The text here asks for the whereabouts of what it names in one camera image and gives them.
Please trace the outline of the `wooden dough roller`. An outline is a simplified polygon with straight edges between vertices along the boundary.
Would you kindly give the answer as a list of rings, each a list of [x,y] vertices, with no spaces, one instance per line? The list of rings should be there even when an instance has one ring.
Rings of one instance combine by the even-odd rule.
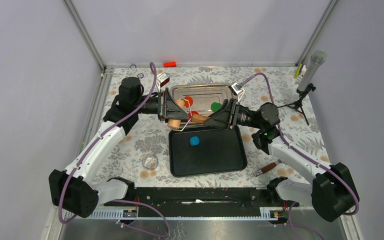
[[[191,109],[189,99],[167,99],[163,104],[163,120],[167,123],[167,127],[177,132],[183,132],[185,128],[193,124],[203,125],[208,116],[194,113]]]

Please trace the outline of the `blue dough piece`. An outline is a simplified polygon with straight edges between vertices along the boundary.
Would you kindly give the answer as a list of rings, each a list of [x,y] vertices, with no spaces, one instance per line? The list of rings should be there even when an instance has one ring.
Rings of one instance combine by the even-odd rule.
[[[191,146],[198,146],[200,144],[200,138],[198,136],[192,136],[189,140]]]

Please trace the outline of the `black plastic tray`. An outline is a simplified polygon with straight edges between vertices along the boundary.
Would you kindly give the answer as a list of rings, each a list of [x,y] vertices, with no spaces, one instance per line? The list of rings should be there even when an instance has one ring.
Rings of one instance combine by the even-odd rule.
[[[198,146],[190,138],[200,139]],[[171,130],[168,134],[169,167],[176,178],[242,171],[248,165],[240,128],[209,126]]]

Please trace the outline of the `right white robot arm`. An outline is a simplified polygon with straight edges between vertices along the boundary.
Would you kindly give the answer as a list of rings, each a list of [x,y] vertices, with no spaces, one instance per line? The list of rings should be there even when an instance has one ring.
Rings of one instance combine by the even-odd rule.
[[[312,159],[302,149],[289,143],[279,127],[281,121],[275,104],[266,102],[258,110],[250,110],[231,98],[210,116],[194,114],[192,119],[219,129],[230,130],[237,125],[257,129],[252,134],[256,148],[281,160],[306,179],[306,183],[287,177],[272,180],[268,185],[272,189],[266,193],[271,205],[293,201],[311,206],[328,222],[358,212],[360,200],[349,169],[342,163],[332,165]]]

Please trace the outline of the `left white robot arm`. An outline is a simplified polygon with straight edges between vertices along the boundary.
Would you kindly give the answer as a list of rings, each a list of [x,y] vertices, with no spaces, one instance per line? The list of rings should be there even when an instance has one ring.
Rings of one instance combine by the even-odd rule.
[[[148,94],[144,94],[139,78],[124,78],[92,140],[64,170],[55,169],[49,175],[51,200],[58,207],[60,222],[69,222],[63,211],[87,218],[97,206],[108,202],[118,200],[124,206],[132,204],[135,184],[122,177],[94,184],[98,170],[128,135],[140,114],[156,115],[168,127],[182,131],[181,122],[190,121],[190,106],[189,100],[173,98],[168,89],[161,91],[157,78]]]

